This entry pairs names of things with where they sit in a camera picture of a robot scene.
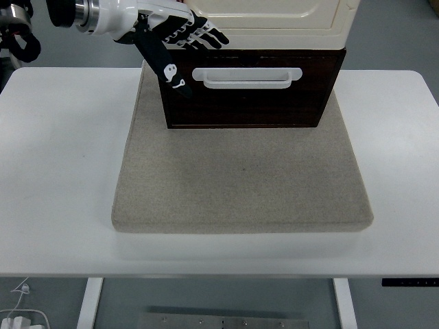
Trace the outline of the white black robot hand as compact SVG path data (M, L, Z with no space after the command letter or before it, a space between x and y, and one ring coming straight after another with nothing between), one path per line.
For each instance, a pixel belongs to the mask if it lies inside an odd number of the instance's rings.
M210 20L179 1L97 1L88 8L94 35L135 45L157 78L186 98L192 91L167 45L206 53L229 43Z

